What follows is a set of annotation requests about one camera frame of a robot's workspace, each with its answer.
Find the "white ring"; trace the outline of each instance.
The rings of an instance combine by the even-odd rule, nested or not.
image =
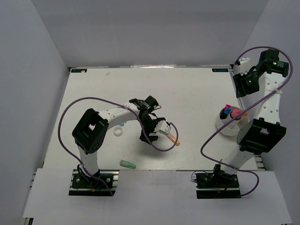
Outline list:
[[[113,134],[114,134],[115,136],[117,136],[117,137],[120,137],[120,136],[123,134],[123,128],[120,127],[120,126],[114,127],[114,129],[113,129]]]

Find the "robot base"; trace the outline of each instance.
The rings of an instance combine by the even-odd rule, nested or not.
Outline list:
[[[208,182],[212,173],[196,173],[197,199],[222,199],[240,198],[240,185],[238,178],[226,187],[217,187],[213,182]]]
[[[101,171],[101,178],[114,194],[118,185],[118,172]],[[69,195],[72,196],[111,196],[107,188],[99,181],[95,187],[90,187],[86,179],[74,170],[69,189]]]

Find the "robotic arm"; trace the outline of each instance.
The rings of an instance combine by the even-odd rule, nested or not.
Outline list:
[[[146,100],[132,99],[125,104],[125,107],[130,108],[139,116],[145,133],[151,142],[158,139],[158,136],[150,136],[152,133],[160,132],[164,135],[170,133],[171,127],[165,121],[165,118],[152,119],[150,117],[150,115],[155,116],[152,112],[158,107],[158,102],[152,96],[147,97]],[[96,177],[100,175],[97,150],[102,146],[107,130],[130,120],[136,120],[136,116],[129,110],[119,107],[100,112],[88,109],[84,113],[74,128],[72,136],[78,146],[80,159],[89,174]],[[140,140],[147,142],[143,132],[141,132]],[[98,180],[94,180],[86,174],[83,165],[78,165],[77,170],[90,184],[90,187],[93,187],[94,183],[98,183]]]
[[[244,97],[259,91],[259,99],[276,90],[286,79],[289,70],[287,62],[279,61],[279,51],[268,49],[261,53],[259,62],[251,67],[250,59],[241,59],[233,67],[238,71],[233,76],[236,86],[236,97]],[[238,133],[237,146],[222,162],[232,165],[216,164],[213,174],[197,175],[198,188],[235,189],[238,187],[237,171],[250,158],[269,152],[284,136],[286,128],[280,125],[279,101],[281,91],[266,99],[257,106],[254,118]],[[217,196],[219,191],[210,192],[210,197]],[[237,197],[237,192],[227,192],[223,197]]]

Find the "label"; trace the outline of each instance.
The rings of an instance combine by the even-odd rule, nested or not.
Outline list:
[[[88,69],[71,69],[71,73],[86,73]]]
[[[228,72],[228,69],[226,68],[217,68],[217,69],[212,69],[213,72]]]

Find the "gray wall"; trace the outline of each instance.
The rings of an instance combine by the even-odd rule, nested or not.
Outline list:
[[[30,0],[0,4],[0,224],[19,224],[68,69]]]
[[[283,88],[280,120],[287,134],[268,154],[263,155],[266,167],[274,170],[285,197],[293,224],[300,225],[300,1],[270,0],[254,28],[244,50],[257,45],[271,45],[284,50],[294,64],[291,81]],[[261,50],[247,56],[259,58]],[[247,98],[248,104],[254,101]]]
[[[69,67],[229,64],[268,0],[32,0]]]

